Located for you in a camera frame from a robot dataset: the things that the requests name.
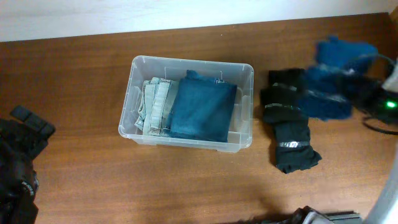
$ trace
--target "clear plastic bin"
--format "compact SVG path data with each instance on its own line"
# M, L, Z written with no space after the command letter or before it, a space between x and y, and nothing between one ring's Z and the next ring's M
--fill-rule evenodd
M185 77L188 69L238 86L227 143L143 136L142 131L135 127L144 80L151 80L153 77L180 80ZM122 137L133 139L138 144L163 144L238 152L252 143L253 81L254 70L248 64L137 56L132 61L119 133Z

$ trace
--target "light blue jeans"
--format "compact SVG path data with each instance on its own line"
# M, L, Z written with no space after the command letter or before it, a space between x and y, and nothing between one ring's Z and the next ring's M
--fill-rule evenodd
M156 77L151 81L144 81L138 109L139 117L135 123L143 135L169 136L162 130L166 125L177 92L178 82L176 81Z

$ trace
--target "wooden table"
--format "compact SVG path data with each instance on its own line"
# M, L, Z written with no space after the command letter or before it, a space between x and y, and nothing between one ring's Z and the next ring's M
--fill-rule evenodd
M34 161L37 223L220 223L275 217L309 205L366 216L387 180L397 138L346 121L310 121L323 160L286 175L258 118L267 71L313 64L336 34L396 56L387 14L0 43L0 116L24 105L57 132ZM249 63L253 143L236 154L138 145L118 133L137 55Z

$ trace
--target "blue denim fabric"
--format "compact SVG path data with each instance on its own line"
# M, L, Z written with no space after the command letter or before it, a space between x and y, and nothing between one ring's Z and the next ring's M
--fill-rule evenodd
M236 85L187 70L164 131L172 138L227 142L235 96Z
M157 77L152 78L151 81L144 81L138 109L139 117L134 124L143 135L168 137L162 130L166 125L177 92L178 81Z

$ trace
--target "green light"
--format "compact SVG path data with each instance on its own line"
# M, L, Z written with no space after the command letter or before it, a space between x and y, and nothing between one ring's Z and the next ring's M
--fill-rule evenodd
M397 107L397 103L393 102L393 101L387 101L386 106L390 109L396 108Z

